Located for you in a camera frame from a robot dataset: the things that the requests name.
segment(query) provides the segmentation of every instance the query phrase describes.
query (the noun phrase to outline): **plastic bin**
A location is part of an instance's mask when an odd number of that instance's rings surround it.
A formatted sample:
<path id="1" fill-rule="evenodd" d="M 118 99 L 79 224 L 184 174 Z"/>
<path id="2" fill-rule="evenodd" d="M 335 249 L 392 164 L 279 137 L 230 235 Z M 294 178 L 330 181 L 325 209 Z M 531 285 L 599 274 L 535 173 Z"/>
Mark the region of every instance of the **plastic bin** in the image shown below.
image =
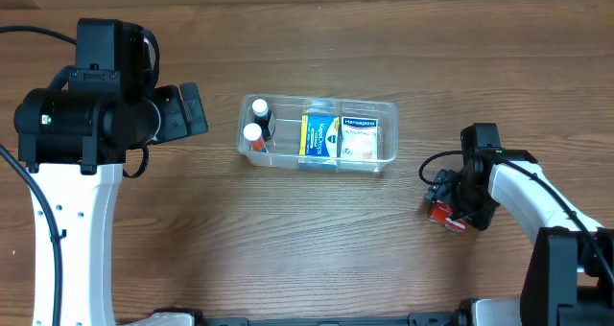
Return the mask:
<path id="1" fill-rule="evenodd" d="M 272 139 L 267 141 L 268 152 L 254 151 L 243 136 L 245 125 L 254 122 L 251 105 L 257 99 L 267 101 L 275 118 Z M 371 159 L 340 158 L 341 143 L 337 146 L 337 158 L 300 155 L 301 121 L 303 115 L 357 117 L 377 119 L 377 155 Z M 398 153 L 398 110 L 386 102 L 324 99 L 284 95 L 247 95 L 241 105 L 237 150 L 251 164 L 262 167 L 289 169 L 323 169 L 330 171 L 382 172 Z"/>

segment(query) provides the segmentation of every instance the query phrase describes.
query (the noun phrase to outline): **black cable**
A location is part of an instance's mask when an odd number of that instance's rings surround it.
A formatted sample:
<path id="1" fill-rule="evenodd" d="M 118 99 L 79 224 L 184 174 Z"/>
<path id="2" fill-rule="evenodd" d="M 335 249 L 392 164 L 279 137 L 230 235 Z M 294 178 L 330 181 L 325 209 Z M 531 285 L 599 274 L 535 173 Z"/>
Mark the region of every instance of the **black cable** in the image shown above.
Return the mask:
<path id="1" fill-rule="evenodd" d="M 0 34 L 15 33 L 15 32 L 30 32 L 30 33 L 49 35 L 51 37 L 61 39 L 64 42 L 68 42 L 68 43 L 75 44 L 75 45 L 77 44 L 77 39 L 71 38 L 67 35 L 56 33 L 55 31 L 51 31 L 49 29 L 43 29 L 43 28 L 27 26 L 27 25 L 11 25 L 11 26 L 6 26 L 6 27 L 0 27 Z"/>
<path id="2" fill-rule="evenodd" d="M 143 150 L 143 159 L 141 160 L 141 165 L 138 167 L 136 173 L 129 175 L 128 172 L 124 171 L 123 176 L 125 178 L 137 178 L 141 176 L 147 170 L 147 165 L 150 163 L 150 150 L 147 146 L 141 148 Z"/>
<path id="3" fill-rule="evenodd" d="M 62 88 L 68 83 L 68 74 L 72 69 L 73 66 L 71 65 L 62 67 L 47 88 L 50 90 L 62 90 Z"/>
<path id="4" fill-rule="evenodd" d="M 449 156 L 449 155 L 455 155 L 455 154 L 463 154 L 463 151 L 461 150 L 455 150 L 455 151 L 444 151 L 444 152 L 440 152 L 438 154 L 434 154 L 432 156 L 430 156 L 429 158 L 427 158 L 424 163 L 422 163 L 422 165 L 420 166 L 420 169 L 418 170 L 418 176 L 420 176 L 420 179 L 422 180 L 422 182 L 431 185 L 431 186 L 438 186 L 440 184 L 444 184 L 444 183 L 448 183 L 450 182 L 449 180 L 443 180 L 443 181 L 431 181 L 426 179 L 426 177 L 424 177 L 424 168 L 426 168 L 427 165 L 429 165 L 429 163 L 433 162 L 434 160 L 441 158 L 441 157 L 445 157 L 445 156 Z"/>
<path id="5" fill-rule="evenodd" d="M 26 172 L 26 170 L 17 162 L 17 160 L 11 155 L 10 152 L 0 144 L 0 155 L 9 163 L 9 165 L 17 172 L 17 174 L 28 184 L 28 187 L 34 193 L 38 203 L 42 207 L 42 212 L 47 219 L 47 225 L 49 225 L 49 234 L 51 237 L 51 245 L 54 251 L 54 310 L 52 325 L 59 326 L 59 317 L 61 312 L 61 288 L 62 288 L 62 266 L 61 266 L 61 247 L 59 246 L 59 240 L 63 237 L 58 232 L 58 226 L 56 224 L 56 218 L 51 211 L 49 201 L 36 184 L 36 181 Z"/>
<path id="6" fill-rule="evenodd" d="M 582 236 L 584 236 L 584 238 L 586 239 L 586 241 L 588 242 L 588 245 L 591 247 L 591 249 L 593 250 L 593 252 L 595 252 L 595 256 L 597 257 L 597 260 L 599 261 L 600 267 L 602 268 L 603 272 L 605 273 L 605 277 L 607 279 L 607 281 L 610 283 L 610 287 L 614 288 L 614 274 L 612 273 L 612 269 L 610 268 L 609 264 L 607 263 L 607 261 L 605 260 L 605 257 L 603 256 L 602 250 L 599 248 L 599 245 L 597 244 L 597 241 L 595 241 L 595 238 L 593 237 L 593 235 L 590 233 L 590 231 L 588 231 L 588 229 L 586 228 L 586 226 L 584 226 L 584 223 L 582 223 L 582 221 L 578 218 L 576 211 L 572 210 L 571 207 L 569 207 L 569 205 L 567 204 L 567 202 L 565 202 L 565 200 L 563 200 L 563 198 L 555 191 L 554 188 L 552 188 L 548 183 L 546 183 L 544 180 L 542 180 L 541 178 L 539 178 L 537 175 L 534 175 L 533 173 L 529 172 L 528 170 L 518 166 L 517 164 L 514 164 L 504 158 L 501 157 L 496 157 L 496 156 L 491 156 L 488 154 L 484 154 L 484 153 L 479 153 L 479 152 L 471 152 L 468 151 L 471 155 L 474 156 L 478 156 L 484 160 L 491 160 L 493 162 L 493 164 L 504 164 L 507 165 L 509 167 L 511 167 L 512 169 L 516 170 L 517 172 L 521 173 L 522 175 L 527 176 L 528 178 L 530 178 L 531 180 L 537 182 L 538 185 L 540 185 L 546 192 L 548 192 L 548 194 L 556 201 L 556 203 L 558 203 L 558 205 L 563 209 L 563 212 L 565 212 L 565 214 L 567 214 L 567 217 L 569 217 L 569 219 L 578 227 L 580 233 L 582 234 Z M 432 161 L 443 157 L 443 156 L 448 156 L 448 155 L 454 155 L 454 154 L 463 154 L 465 153 L 465 151 L 445 151 L 445 152 L 440 152 L 437 154 L 432 155 L 431 157 L 427 158 L 424 163 L 422 163 L 422 165 L 420 166 L 420 169 L 418 170 L 418 175 L 420 176 L 420 179 L 429 185 L 440 185 L 442 183 L 447 183 L 449 182 L 448 180 L 444 180 L 444 181 L 431 181 L 426 179 L 426 177 L 424 177 L 424 168 L 426 168 L 426 166 L 431 163 Z"/>

